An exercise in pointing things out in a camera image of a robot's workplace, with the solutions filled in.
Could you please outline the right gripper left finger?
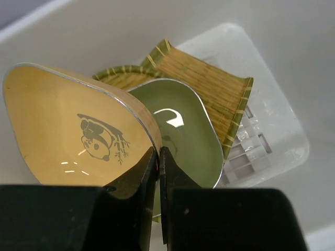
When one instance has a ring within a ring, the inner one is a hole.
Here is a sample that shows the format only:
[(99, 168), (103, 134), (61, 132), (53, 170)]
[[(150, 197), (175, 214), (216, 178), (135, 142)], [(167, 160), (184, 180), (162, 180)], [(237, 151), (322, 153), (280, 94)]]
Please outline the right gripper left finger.
[(1, 186), (1, 250), (148, 250), (157, 153), (103, 187)]

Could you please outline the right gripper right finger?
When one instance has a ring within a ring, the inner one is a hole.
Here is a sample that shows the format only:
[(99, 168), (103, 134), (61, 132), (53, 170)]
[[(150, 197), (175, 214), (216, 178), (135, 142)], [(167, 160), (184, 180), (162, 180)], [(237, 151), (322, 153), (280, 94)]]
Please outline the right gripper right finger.
[(202, 188), (160, 153), (163, 242), (168, 250), (306, 250), (294, 209), (273, 188)]

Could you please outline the green square panda plate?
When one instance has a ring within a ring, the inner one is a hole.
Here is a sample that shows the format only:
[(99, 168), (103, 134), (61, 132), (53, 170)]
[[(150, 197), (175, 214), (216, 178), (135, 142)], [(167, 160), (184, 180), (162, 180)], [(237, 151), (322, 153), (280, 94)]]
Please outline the green square panda plate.
[(177, 165), (198, 185), (215, 188), (224, 153), (200, 96), (170, 78), (153, 79), (129, 90), (152, 113)]

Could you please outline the yellow square panda plate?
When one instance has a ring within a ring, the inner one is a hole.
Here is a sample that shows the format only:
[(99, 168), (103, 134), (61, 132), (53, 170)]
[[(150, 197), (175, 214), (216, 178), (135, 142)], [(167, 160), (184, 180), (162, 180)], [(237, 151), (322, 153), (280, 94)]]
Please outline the yellow square panda plate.
[(104, 186), (162, 146), (142, 102), (94, 79), (22, 63), (3, 93), (20, 153), (44, 185)]

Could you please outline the rectangular bamboo tray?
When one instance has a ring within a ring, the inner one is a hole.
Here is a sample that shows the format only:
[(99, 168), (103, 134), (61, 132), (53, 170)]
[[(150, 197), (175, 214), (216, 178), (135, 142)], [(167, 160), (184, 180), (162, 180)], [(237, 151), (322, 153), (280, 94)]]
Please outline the rectangular bamboo tray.
[(195, 90), (219, 137), (227, 159), (247, 106), (253, 78), (232, 75), (162, 40), (141, 63)]

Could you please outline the round bamboo plate green rim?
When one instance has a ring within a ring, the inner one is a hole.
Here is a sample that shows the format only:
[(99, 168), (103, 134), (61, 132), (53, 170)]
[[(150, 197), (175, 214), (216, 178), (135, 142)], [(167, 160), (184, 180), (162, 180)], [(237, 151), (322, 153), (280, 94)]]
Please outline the round bamboo plate green rim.
[(160, 78), (163, 74), (155, 69), (137, 65), (122, 65), (100, 71), (92, 76), (94, 80), (123, 90), (130, 90), (146, 81)]

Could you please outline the white plastic bin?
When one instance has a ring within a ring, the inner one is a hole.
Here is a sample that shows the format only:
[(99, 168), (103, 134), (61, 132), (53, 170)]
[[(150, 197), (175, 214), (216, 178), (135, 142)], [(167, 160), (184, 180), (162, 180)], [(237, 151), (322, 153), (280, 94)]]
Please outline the white plastic bin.
[(281, 190), (309, 249), (334, 250), (334, 1), (1, 1), (1, 74), (92, 76), (163, 39), (254, 79), (219, 186)]

